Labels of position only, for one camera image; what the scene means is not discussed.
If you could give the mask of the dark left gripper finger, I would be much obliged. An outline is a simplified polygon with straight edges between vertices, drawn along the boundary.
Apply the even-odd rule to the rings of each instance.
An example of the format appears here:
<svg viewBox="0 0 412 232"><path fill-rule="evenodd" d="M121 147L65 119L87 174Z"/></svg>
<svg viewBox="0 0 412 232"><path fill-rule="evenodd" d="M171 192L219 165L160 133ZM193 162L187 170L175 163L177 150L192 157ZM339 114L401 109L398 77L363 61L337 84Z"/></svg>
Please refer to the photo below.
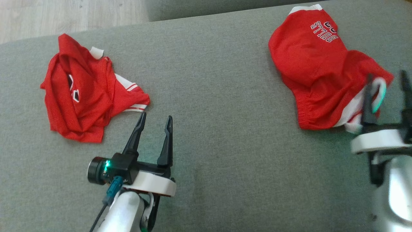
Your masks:
<svg viewBox="0 0 412 232"><path fill-rule="evenodd" d="M173 166L173 118L168 116L165 126L166 137L162 147L161 154L157 159L157 165L163 167Z"/></svg>
<svg viewBox="0 0 412 232"><path fill-rule="evenodd" d="M145 121L146 121L146 112L141 113L138 122L136 123L132 134L130 135L128 142L125 145L125 148L122 152L122 154L133 154L135 156L138 156L138 146L140 142L140 136L141 133L143 132L143 129L145 127Z"/></svg>

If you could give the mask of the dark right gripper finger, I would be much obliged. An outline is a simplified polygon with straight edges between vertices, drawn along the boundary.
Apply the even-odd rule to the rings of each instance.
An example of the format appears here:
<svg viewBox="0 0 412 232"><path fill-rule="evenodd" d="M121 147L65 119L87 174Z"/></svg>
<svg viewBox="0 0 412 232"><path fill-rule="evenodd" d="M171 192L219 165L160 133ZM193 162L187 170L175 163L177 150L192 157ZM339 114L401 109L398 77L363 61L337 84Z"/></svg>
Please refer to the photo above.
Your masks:
<svg viewBox="0 0 412 232"><path fill-rule="evenodd" d="M401 88L404 93L404 108L401 112L402 129L401 137L404 143L411 144L412 141L412 87L405 70L400 71Z"/></svg>
<svg viewBox="0 0 412 232"><path fill-rule="evenodd" d="M362 116L361 116L361 125L363 127L367 127L369 125L377 124L377 118L375 113L373 113L373 94L372 90L372 81L373 75L369 74L366 78L366 85L364 90L364 98L363 98L363 108L362 108Z"/></svg>

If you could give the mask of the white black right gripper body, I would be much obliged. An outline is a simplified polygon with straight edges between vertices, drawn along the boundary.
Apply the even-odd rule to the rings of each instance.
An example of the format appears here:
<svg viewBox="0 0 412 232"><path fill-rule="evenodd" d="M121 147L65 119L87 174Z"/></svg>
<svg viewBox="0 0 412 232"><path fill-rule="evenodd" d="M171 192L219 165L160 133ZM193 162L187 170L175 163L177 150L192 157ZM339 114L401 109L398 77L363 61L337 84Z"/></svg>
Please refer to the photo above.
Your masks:
<svg viewBox="0 0 412 232"><path fill-rule="evenodd" d="M411 127L403 124L351 124L356 137L351 141L351 153L374 151L406 151L411 149Z"/></svg>

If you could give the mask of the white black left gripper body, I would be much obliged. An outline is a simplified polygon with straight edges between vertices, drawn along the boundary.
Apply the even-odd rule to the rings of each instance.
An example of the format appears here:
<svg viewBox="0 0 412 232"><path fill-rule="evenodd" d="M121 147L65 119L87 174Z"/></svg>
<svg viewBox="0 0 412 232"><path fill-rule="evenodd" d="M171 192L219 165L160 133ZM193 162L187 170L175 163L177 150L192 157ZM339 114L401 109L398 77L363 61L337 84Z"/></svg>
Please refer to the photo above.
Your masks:
<svg viewBox="0 0 412 232"><path fill-rule="evenodd" d="M144 193L174 197L177 185L171 178L170 166L138 162L139 172L130 185L123 185L125 189L137 190Z"/></svg>

